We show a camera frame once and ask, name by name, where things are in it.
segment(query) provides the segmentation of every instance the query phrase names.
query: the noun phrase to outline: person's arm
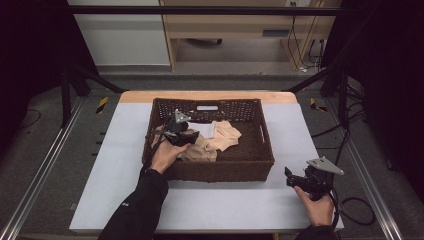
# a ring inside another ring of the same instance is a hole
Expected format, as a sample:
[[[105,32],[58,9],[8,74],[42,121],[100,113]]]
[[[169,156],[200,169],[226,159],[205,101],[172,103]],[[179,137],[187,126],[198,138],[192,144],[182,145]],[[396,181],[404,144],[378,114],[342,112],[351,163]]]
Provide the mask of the person's arm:
[[[159,222],[163,201],[168,194],[168,183],[162,174],[188,147],[189,144],[175,147],[166,140],[159,145],[150,169],[144,174],[140,173],[136,190],[121,203],[98,239],[152,239]]]
[[[300,187],[295,186],[294,190],[305,204],[311,222],[311,226],[301,231],[295,240],[336,240],[331,227],[334,209],[331,198],[325,195],[318,201],[312,201]]]

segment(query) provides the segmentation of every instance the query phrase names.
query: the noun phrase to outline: wicker basket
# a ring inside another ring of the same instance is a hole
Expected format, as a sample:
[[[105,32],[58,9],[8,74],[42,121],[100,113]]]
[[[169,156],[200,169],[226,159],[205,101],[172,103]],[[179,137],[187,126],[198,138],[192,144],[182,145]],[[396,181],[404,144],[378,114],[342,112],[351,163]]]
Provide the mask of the wicker basket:
[[[271,143],[259,99],[231,100],[153,100],[149,127],[144,145],[143,162],[150,153],[154,139],[150,133],[163,125],[175,109],[190,116],[193,122],[210,123],[227,120],[241,132],[239,144],[225,151],[218,150],[216,162],[183,162],[176,160],[165,172],[168,180],[201,182],[266,181],[274,164]]]

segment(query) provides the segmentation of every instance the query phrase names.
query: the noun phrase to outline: black jacket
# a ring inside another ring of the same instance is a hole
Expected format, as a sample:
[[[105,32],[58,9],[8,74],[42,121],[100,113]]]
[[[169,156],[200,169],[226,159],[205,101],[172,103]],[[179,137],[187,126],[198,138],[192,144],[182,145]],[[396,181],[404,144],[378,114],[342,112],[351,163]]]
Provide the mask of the black jacket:
[[[168,182],[155,170],[140,175],[137,187],[118,207],[101,232],[100,240],[151,240],[159,222]],[[308,227],[297,240],[333,240],[330,226]]]

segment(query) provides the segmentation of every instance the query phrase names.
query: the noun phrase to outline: black curtain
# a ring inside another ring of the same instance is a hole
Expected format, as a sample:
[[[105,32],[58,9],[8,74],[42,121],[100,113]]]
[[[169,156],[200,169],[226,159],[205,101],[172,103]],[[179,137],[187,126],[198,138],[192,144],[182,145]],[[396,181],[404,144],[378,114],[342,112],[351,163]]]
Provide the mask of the black curtain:
[[[69,5],[66,0],[1,0],[0,152],[25,117],[29,100],[60,86],[65,68],[79,65],[98,74],[74,16],[42,10],[45,6]]]
[[[346,7],[370,1],[344,0]],[[424,1],[382,0],[355,39],[347,72],[364,87],[364,107],[381,145],[424,201]],[[337,17],[327,66],[350,37],[355,17]]]

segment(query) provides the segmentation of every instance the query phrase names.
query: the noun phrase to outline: gray floor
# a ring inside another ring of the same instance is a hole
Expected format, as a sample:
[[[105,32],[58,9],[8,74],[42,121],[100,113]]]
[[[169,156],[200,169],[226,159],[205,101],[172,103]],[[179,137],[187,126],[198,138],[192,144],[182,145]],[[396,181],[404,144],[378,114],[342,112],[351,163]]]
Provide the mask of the gray floor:
[[[217,46],[211,42],[191,40],[182,43],[177,70],[173,73],[149,72],[141,76],[119,72],[105,78],[131,90],[278,91],[304,80],[313,71],[292,72],[278,41],[224,40],[222,45]],[[310,108],[311,97],[315,98],[318,106],[327,106],[335,100],[320,97],[320,84],[316,83],[296,95],[311,135],[337,124],[330,111],[322,112]],[[42,236],[40,238],[44,239],[48,239],[46,236],[51,239],[58,239],[58,236],[74,239],[85,237],[68,230],[74,213],[72,205],[79,201],[103,134],[107,131],[119,100],[119,95],[92,82],[90,85],[93,91],[85,99],[82,112],[22,226],[22,236]],[[109,101],[102,114],[95,114],[97,105],[104,96],[109,96]],[[62,114],[60,90],[52,89],[35,97],[29,109],[41,112],[41,118],[34,125],[19,130],[9,151],[1,156],[0,228],[12,217],[59,132]],[[355,105],[351,113],[359,110],[361,106]],[[36,112],[28,112],[22,126],[32,123],[37,117]],[[351,123],[350,132],[350,140],[360,153],[404,239],[424,239],[424,231],[421,229],[424,222],[423,203],[402,173],[386,168],[385,155],[362,118]],[[319,155],[334,160],[337,149],[323,148],[339,147],[342,137],[339,131],[334,131],[315,138]],[[335,179],[339,199],[367,199],[352,161],[348,149],[343,148],[339,166],[345,170],[346,175]],[[344,211],[361,221],[370,218],[370,211],[358,202],[346,204]],[[341,218],[345,224],[345,229],[341,231],[343,239],[386,239],[381,228],[383,222],[377,221],[364,227],[343,216]],[[281,236],[281,239],[292,238],[290,235]]]

